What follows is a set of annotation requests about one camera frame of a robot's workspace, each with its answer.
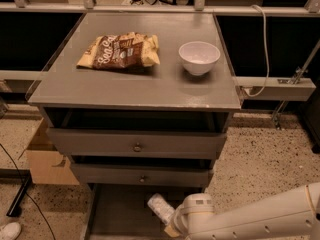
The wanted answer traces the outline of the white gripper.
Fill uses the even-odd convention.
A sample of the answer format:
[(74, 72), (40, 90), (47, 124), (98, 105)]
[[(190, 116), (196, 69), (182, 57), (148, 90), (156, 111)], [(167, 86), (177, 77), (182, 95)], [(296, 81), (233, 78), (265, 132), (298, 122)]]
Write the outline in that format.
[(166, 225), (164, 232), (171, 238), (186, 237), (189, 233), (189, 209), (180, 205), (173, 213), (170, 225)]

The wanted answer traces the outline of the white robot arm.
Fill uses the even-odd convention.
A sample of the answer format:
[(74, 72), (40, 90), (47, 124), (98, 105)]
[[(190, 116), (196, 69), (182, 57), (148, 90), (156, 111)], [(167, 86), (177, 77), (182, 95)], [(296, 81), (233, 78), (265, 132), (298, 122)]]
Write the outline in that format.
[(308, 235), (320, 240), (320, 183), (216, 213), (213, 199), (192, 194), (175, 210), (165, 232), (185, 240), (257, 240)]

